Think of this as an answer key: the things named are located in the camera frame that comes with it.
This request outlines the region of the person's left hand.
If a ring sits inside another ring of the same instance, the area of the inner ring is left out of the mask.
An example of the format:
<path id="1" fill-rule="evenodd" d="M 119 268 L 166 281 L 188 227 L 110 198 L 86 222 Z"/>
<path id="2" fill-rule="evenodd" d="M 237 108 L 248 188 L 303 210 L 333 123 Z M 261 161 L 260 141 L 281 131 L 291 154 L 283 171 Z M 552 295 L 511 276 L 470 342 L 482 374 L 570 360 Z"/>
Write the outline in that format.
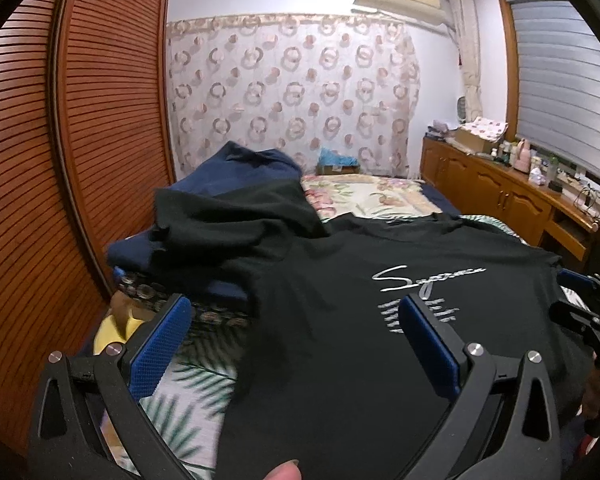
<path id="1" fill-rule="evenodd" d="M 302 475 L 298 460 L 287 460 L 272 469 L 264 480 L 301 480 Z"/>

